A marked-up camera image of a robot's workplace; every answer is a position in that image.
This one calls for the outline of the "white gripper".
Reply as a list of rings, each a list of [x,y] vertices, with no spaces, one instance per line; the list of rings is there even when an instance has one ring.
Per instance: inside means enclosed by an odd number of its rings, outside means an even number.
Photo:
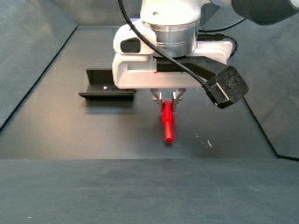
[[[143,19],[132,22],[147,40],[176,60],[180,57],[196,60],[206,56],[222,64],[227,63],[232,52],[228,40],[198,41],[198,23],[180,25],[148,24]],[[136,36],[130,25],[123,25],[114,38],[115,58],[112,62],[114,82],[122,89],[151,88],[152,98],[163,103],[163,94],[158,88],[178,88],[172,92],[172,111],[183,100],[186,88],[196,88],[200,83],[186,72],[158,70],[162,56]]]

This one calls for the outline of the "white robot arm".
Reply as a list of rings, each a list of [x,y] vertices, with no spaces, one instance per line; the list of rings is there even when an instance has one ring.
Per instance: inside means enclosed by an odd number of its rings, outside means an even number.
[[[219,35],[234,17],[274,25],[299,14],[299,0],[142,0],[140,17],[123,15],[114,38],[112,75],[122,89],[147,88],[160,102],[160,88],[203,87],[211,102],[226,108],[248,91],[227,64],[232,44]]]

